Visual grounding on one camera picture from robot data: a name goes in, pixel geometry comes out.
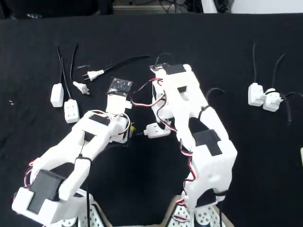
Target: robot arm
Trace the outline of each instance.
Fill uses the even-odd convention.
[[[91,161],[109,142],[127,141],[130,122],[123,115],[88,111],[58,145],[32,163],[31,186],[19,189],[13,210],[43,225],[85,213],[86,195],[80,186],[89,174]],[[94,136],[91,141],[84,140],[86,133]],[[50,172],[68,162],[74,164],[74,170],[67,179]]]
[[[169,123],[166,119],[174,118],[173,130],[191,157],[191,173],[184,183],[181,202],[189,209],[194,209],[197,200],[207,190],[213,189],[217,194],[228,190],[237,151],[216,111],[207,103],[189,65],[163,64],[151,66],[151,70],[161,81],[153,82],[156,91],[153,101],[165,94],[165,100],[152,107],[157,122]],[[209,130],[192,134],[188,127],[188,121],[192,117],[199,119]],[[164,131],[166,133],[158,136],[167,135],[170,127]],[[214,202],[224,198],[216,196]]]

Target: red and white wire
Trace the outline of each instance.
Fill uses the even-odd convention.
[[[154,78],[151,78],[149,81],[147,81],[145,84],[143,84],[138,90],[136,90],[135,92],[133,92],[133,94],[135,94],[135,93],[137,93],[138,91],[140,91],[140,90],[142,90],[142,88],[144,88],[149,82],[153,82],[153,81],[155,81],[155,80],[163,80],[163,79],[161,79],[161,78],[156,78],[156,77],[154,77]]]
[[[122,135],[122,134],[126,133],[126,131],[129,129],[129,126],[131,126],[131,120],[130,120],[129,116],[126,113],[117,114],[115,117],[120,116],[121,114],[124,115],[127,118],[127,121],[128,121],[127,123],[128,124],[127,124],[127,127],[125,128],[125,130],[118,133],[118,135]]]
[[[190,172],[191,172],[191,174],[193,176],[193,179],[186,178],[185,181],[192,182],[192,181],[194,181],[196,179],[196,174],[194,172],[194,168],[193,168],[193,165],[191,163],[191,158],[188,159],[188,166],[189,166]]]
[[[138,90],[134,91],[133,94],[137,93],[138,91],[142,90],[149,82],[153,82],[153,81],[160,81],[162,80],[161,78],[152,78],[149,81],[147,81],[145,84],[143,84]],[[153,105],[156,105],[161,99],[163,99],[164,94],[157,99],[155,102],[153,102],[152,104],[143,104],[143,103],[136,103],[133,101],[133,98],[131,98],[131,102],[134,106],[142,106],[142,107],[152,107]]]
[[[26,188],[29,188],[30,187],[30,184],[27,184],[27,176],[32,172],[32,168],[29,168],[25,171],[25,174],[24,174],[24,187]]]
[[[135,102],[133,101],[133,99],[132,99],[131,101],[132,101],[132,104],[133,104],[134,106],[152,107],[152,106],[156,105],[161,99],[163,99],[164,96],[165,96],[165,94],[161,95],[160,98],[158,98],[156,101],[154,101],[154,102],[151,103],[151,104],[135,103]]]
[[[174,221],[180,222],[180,223],[185,223],[185,222],[189,222],[189,220],[187,218],[178,216],[178,215],[173,215],[172,219],[174,219]]]
[[[184,150],[181,150],[181,153],[182,153],[183,155],[187,156],[187,157],[192,157],[192,155],[193,155],[193,153],[188,153],[188,152],[186,152],[186,151],[184,151]]]

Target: black cable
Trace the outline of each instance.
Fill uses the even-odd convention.
[[[107,72],[107,71],[110,71],[110,70],[122,67],[123,65],[125,65],[127,63],[131,63],[133,61],[137,61],[137,60],[145,59],[145,58],[149,58],[149,57],[150,57],[149,55],[141,55],[141,56],[135,56],[135,57],[126,58],[126,59],[118,62],[117,64],[113,64],[113,65],[110,65],[109,67],[107,67],[104,70],[104,73]]]
[[[287,108],[288,124],[290,124],[292,122],[292,113],[291,113],[289,102],[288,102],[288,100],[287,100],[287,98],[286,98],[285,95],[283,95],[282,93],[280,93],[280,96],[282,96],[282,98],[285,101],[286,108]]]
[[[254,43],[254,45],[252,47],[252,63],[253,63],[253,67],[254,67],[254,83],[257,82],[257,67],[256,67],[255,52],[256,52],[256,43]]]
[[[59,63],[60,63],[60,69],[61,69],[61,72],[60,72],[60,79],[59,79],[59,84],[61,84],[61,83],[62,83],[63,72],[62,72],[61,54],[60,54],[60,49],[59,49],[58,46],[57,46],[57,54],[58,54]]]
[[[71,78],[71,81],[73,81],[72,80],[72,68],[74,66],[74,61],[75,61],[75,56],[76,56],[77,49],[78,49],[78,44],[76,44],[74,52],[72,53],[72,57],[71,57],[71,69],[70,69],[70,78]]]
[[[150,1],[147,1],[147,2],[142,2],[142,3],[137,3],[135,0],[133,0],[133,3],[136,5],[136,6],[141,6],[141,5],[146,5],[146,4],[149,4],[149,3],[152,3],[156,0],[150,0]]]
[[[162,4],[163,0],[159,0],[159,4],[162,6],[162,8],[165,10],[166,13],[168,13],[168,11],[165,9],[165,7]]]
[[[276,71],[278,70],[278,66],[279,66],[281,60],[284,58],[284,56],[285,56],[285,54],[283,53],[283,54],[281,55],[281,57],[276,61],[275,68],[274,68],[274,73],[273,73],[273,82],[272,82],[271,87],[274,87],[274,85],[275,85]]]
[[[294,95],[294,94],[297,94],[297,92],[294,92],[294,91],[289,92],[287,95],[285,95],[285,97],[287,98],[287,97],[292,96],[292,95]]]
[[[61,58],[61,65],[62,65],[62,72],[63,72],[63,78],[64,78],[65,87],[66,87],[66,90],[67,90],[69,98],[72,99],[71,98],[71,92],[70,92],[70,89],[68,87],[68,83],[67,83],[67,79],[66,79],[63,58]]]
[[[223,208],[223,201],[219,202],[219,221],[220,221],[220,227],[222,227],[222,208]]]
[[[220,89],[220,88],[218,88],[218,87],[213,87],[213,88],[209,89],[208,92],[206,93],[205,99],[207,100],[207,102],[208,102],[208,97],[209,97],[209,95],[210,95],[213,91],[216,91],[216,90],[219,90],[219,91],[221,91],[222,93],[225,93],[224,90],[222,90],[222,89]]]
[[[287,97],[292,96],[292,95],[300,95],[301,97],[303,97],[303,95],[300,92],[294,92],[294,91],[288,93],[287,95],[285,95],[285,97],[287,98]]]
[[[87,226],[90,227],[89,175],[87,176],[87,182],[86,182],[86,216],[87,216]]]
[[[196,13],[196,0],[193,0],[193,12]]]
[[[268,95],[270,93],[278,93],[282,98],[283,100],[285,101],[285,104],[286,104],[286,108],[287,108],[287,117],[288,117],[288,124],[290,124],[292,122],[292,114],[291,114],[291,109],[290,109],[290,105],[289,105],[289,102],[286,98],[285,95],[283,95],[282,93],[278,92],[278,91],[269,91],[269,92],[266,92],[265,95]]]
[[[173,62],[175,61],[175,60],[174,60],[174,57],[172,56],[171,53],[161,53],[161,54],[156,58],[154,67],[156,67],[156,66],[158,65],[158,62],[159,62],[160,57],[165,56],[165,55],[170,56],[170,57],[173,59]]]

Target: black cable tie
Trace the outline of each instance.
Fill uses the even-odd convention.
[[[201,117],[202,112],[205,111],[208,107],[210,107],[210,105],[202,106],[202,107],[201,107],[201,111],[200,111],[200,113],[199,113],[199,115],[198,115],[198,120],[200,120],[200,117]]]

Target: cable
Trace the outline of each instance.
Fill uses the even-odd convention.
[[[142,2],[142,3],[137,3],[135,0],[133,0],[133,3],[136,5],[136,6],[141,6],[141,5],[146,5],[146,4],[149,4],[149,3],[152,3],[156,0],[150,0],[150,1],[147,1],[147,2]]]
[[[162,80],[161,78],[152,78],[150,80],[148,80],[145,84],[143,84],[138,90],[134,91],[132,95],[136,94],[137,92],[139,92],[140,90],[142,90],[149,82],[153,82],[155,80]],[[159,99],[157,99],[155,102],[151,103],[151,104],[142,104],[142,103],[136,103],[133,101],[132,96],[131,97],[131,102],[134,106],[142,106],[142,107],[152,107],[154,105],[156,105],[163,97],[165,96],[165,94],[163,94]]]
[[[174,219],[174,221],[177,221],[179,223],[189,222],[189,220],[187,218],[184,218],[184,217],[181,217],[181,216],[178,216],[178,215],[173,215],[172,219]]]
[[[157,115],[158,119],[159,119],[163,124],[165,124],[170,130],[172,130],[172,131],[174,131],[174,132],[177,132],[177,129],[176,129],[176,128],[174,128],[174,127],[172,127],[171,125],[167,124],[166,121],[162,120],[162,119],[159,117],[159,111],[166,105],[166,102],[167,102],[167,98],[165,98],[163,105],[160,106],[160,108],[157,110],[156,115]]]
[[[86,216],[87,216],[87,226],[90,227],[89,175],[87,176],[87,182],[86,182]]]
[[[221,91],[222,93],[225,93],[225,91],[222,90],[221,88],[218,88],[218,87],[211,88],[211,89],[208,90],[208,92],[206,93],[206,96],[205,96],[205,99],[207,100],[207,102],[208,102],[209,95],[210,95],[213,91],[216,91],[216,90],[219,90],[219,91]]]
[[[58,46],[57,46],[57,54],[58,54],[59,63],[60,63],[60,69],[61,69],[61,72],[60,72],[60,79],[59,79],[59,84],[61,84],[61,83],[62,83],[63,72],[62,72],[61,54],[60,54],[60,49],[59,49]]]
[[[192,182],[192,181],[194,181],[194,180],[196,179],[196,174],[195,174],[195,172],[194,172],[194,170],[193,170],[193,166],[192,166],[191,160],[192,160],[192,157],[189,157],[187,163],[188,163],[190,172],[191,172],[191,174],[193,175],[193,179],[189,179],[189,178],[186,178],[186,179],[185,179],[185,181],[189,181],[189,182]]]
[[[180,151],[183,155],[187,156],[187,157],[191,157],[193,155],[193,153],[190,152],[186,152],[184,150],[182,150],[182,139],[180,139]]]
[[[27,184],[27,177],[28,177],[28,175],[32,172],[32,167],[30,167],[30,168],[28,168],[26,171],[25,171],[25,174],[24,174],[24,179],[23,179],[23,181],[24,181],[24,187],[26,187],[26,188],[29,188],[30,187],[30,183],[29,184]]]
[[[129,119],[129,116],[126,113],[121,113],[121,114],[123,114],[127,118],[128,124],[127,124],[127,127],[125,128],[125,130],[121,133],[118,133],[118,135],[122,135],[122,134],[126,133],[128,128],[131,126],[131,120]]]
[[[219,221],[220,221],[220,227],[222,227],[222,208],[223,208],[223,201],[219,203]]]
[[[133,104],[134,106],[152,107],[152,106],[156,105],[159,101],[161,101],[161,99],[163,99],[164,96],[165,96],[164,94],[161,95],[160,98],[158,98],[156,101],[154,101],[154,102],[151,103],[151,104],[135,103],[135,102],[133,101],[133,99],[131,99],[131,102],[132,102],[132,104]]]
[[[110,65],[109,67],[107,67],[105,70],[104,70],[104,73],[107,72],[107,71],[110,71],[112,69],[115,69],[115,68],[119,68],[127,63],[131,63],[133,61],[137,61],[137,60],[140,60],[140,59],[145,59],[145,58],[149,58],[150,56],[149,55],[141,55],[141,56],[135,56],[135,57],[130,57],[130,58],[126,58],[116,64],[113,64],[113,65]]]
[[[90,111],[91,112],[99,112],[99,113],[105,114],[109,118],[110,122],[112,121],[111,116],[108,113],[106,113],[106,112],[104,112],[102,110],[90,110]]]
[[[256,52],[256,43],[254,43],[254,45],[252,47],[252,63],[253,63],[253,67],[254,67],[254,83],[257,82],[257,67],[256,67],[255,52]]]
[[[168,11],[165,9],[165,7],[162,4],[163,0],[159,0],[159,4],[162,6],[162,8],[165,10],[166,13],[168,13]]]
[[[292,114],[291,114],[291,109],[290,109],[289,102],[288,102],[288,100],[287,100],[287,98],[286,98],[285,95],[283,95],[282,93],[280,93],[280,96],[282,96],[282,98],[285,101],[286,109],[287,109],[288,124],[290,124],[292,122]]]
[[[73,81],[73,79],[72,79],[72,68],[74,66],[74,61],[75,61],[75,56],[76,56],[77,49],[78,49],[78,44],[76,44],[75,49],[74,49],[74,51],[72,53],[72,57],[71,57],[71,69],[70,69],[70,78],[71,78],[71,81]]]
[[[68,83],[67,83],[67,79],[66,79],[63,58],[61,58],[61,65],[62,65],[62,72],[63,72],[63,78],[64,78],[64,84],[65,84],[65,87],[66,87],[66,91],[67,91],[67,94],[68,94],[69,98],[72,99],[71,98],[71,92],[70,92],[70,89],[69,89],[69,86],[68,86]]]
[[[272,82],[271,87],[274,87],[274,85],[275,85],[275,81],[276,81],[276,71],[278,70],[278,66],[279,66],[281,60],[284,58],[284,56],[285,56],[285,54],[283,53],[283,54],[281,55],[281,57],[276,61],[276,64],[275,64],[275,67],[274,67],[274,73],[273,73],[273,82]]]
[[[156,58],[154,67],[157,67],[158,61],[159,61],[160,57],[165,56],[165,55],[170,56],[170,57],[173,59],[173,62],[175,61],[175,60],[174,60],[174,57],[172,56],[171,53],[161,53],[161,54]]]

